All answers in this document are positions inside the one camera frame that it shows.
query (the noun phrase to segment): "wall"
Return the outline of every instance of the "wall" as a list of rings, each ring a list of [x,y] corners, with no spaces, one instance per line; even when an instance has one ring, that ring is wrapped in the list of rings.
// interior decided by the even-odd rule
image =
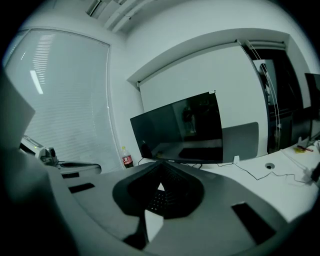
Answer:
[[[317,55],[299,26],[285,11],[267,0],[192,0],[150,15],[128,35],[129,74],[182,42],[235,28],[260,28],[290,34],[310,72],[320,74]]]
[[[126,37],[107,31],[94,18],[89,17],[83,9],[68,1],[58,1],[39,9],[22,25],[25,28],[53,28],[79,33],[110,45],[108,57],[108,85],[110,88],[109,105],[113,127],[118,146],[126,146],[131,152],[133,161],[138,163],[141,157],[130,118],[143,112],[141,94],[127,81],[128,59]]]
[[[221,127],[257,122],[257,156],[267,154],[268,117],[259,78],[237,43],[201,50],[159,70],[140,85],[145,112],[216,90]]]

